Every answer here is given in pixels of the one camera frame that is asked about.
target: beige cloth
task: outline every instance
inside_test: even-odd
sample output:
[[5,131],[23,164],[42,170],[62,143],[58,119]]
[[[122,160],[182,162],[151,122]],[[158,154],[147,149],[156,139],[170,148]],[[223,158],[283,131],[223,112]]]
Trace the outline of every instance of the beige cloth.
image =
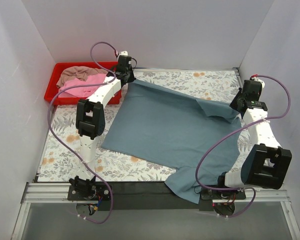
[[65,85],[65,82],[73,80],[75,78],[81,81],[86,81],[88,76],[107,73],[108,72],[104,69],[91,68],[87,66],[72,66],[63,70],[56,85],[58,88],[61,88]]

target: blue cloth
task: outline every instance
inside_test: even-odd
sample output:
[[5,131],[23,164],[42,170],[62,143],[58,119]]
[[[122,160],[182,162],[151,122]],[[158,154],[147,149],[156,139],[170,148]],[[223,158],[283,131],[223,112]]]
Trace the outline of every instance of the blue cloth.
[[[213,144],[241,127],[237,114],[226,103],[135,80],[102,147],[176,168],[165,184],[179,197],[198,203],[198,162]],[[215,185],[218,176],[231,169],[239,156],[238,137],[239,133],[225,140],[203,161],[203,184]]]

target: garment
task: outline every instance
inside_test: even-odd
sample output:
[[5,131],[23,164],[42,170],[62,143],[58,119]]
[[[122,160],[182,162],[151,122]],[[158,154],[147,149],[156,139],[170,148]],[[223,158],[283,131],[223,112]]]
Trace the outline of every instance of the garment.
[[108,72],[104,69],[91,68],[87,66],[72,66],[63,70],[56,85],[61,88],[65,85],[65,82],[74,80],[75,78],[81,81],[86,81],[88,76],[107,73]]
[[[81,81],[78,78],[66,81],[63,87],[59,88],[59,92],[63,89],[78,85],[102,84],[106,79],[106,74],[99,73],[97,75],[88,76],[86,81]],[[59,95],[59,98],[87,98],[91,96],[100,86],[77,87],[66,90]]]
[[[195,98],[152,83],[129,83],[125,99],[102,147],[170,168],[165,184],[179,197],[199,202],[195,171],[204,153],[241,127],[228,104]],[[239,156],[239,133],[217,146],[203,161],[199,179],[215,185]]]

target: table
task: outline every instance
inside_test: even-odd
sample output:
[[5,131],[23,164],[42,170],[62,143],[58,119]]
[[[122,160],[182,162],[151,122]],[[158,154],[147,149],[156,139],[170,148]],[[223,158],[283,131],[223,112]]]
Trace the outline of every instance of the table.
[[[139,80],[160,85],[196,98],[230,103],[238,92],[239,81],[233,70],[189,71],[189,70],[143,70],[136,71]],[[106,181],[165,181],[176,170],[134,156],[101,148],[101,145],[124,101],[127,87],[122,89],[120,104],[107,105],[106,127],[98,137],[95,152],[95,172]],[[76,105],[61,105],[55,110],[52,127],[56,134],[76,151],[80,151],[80,137],[75,127]],[[240,155],[231,171],[239,169],[246,159],[251,142],[249,132],[242,131],[238,141]],[[63,147],[49,132],[36,182],[68,182],[75,177],[78,159]]]

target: pink cloth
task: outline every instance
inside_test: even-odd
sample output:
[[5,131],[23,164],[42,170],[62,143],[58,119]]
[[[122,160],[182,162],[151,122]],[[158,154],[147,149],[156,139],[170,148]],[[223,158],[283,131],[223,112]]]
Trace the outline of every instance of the pink cloth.
[[[102,84],[105,81],[106,74],[99,73],[97,75],[88,76],[86,81],[75,78],[66,81],[63,87],[59,88],[59,92],[63,89],[78,85]],[[90,97],[100,86],[83,86],[69,89],[59,95],[59,98],[87,98]]]

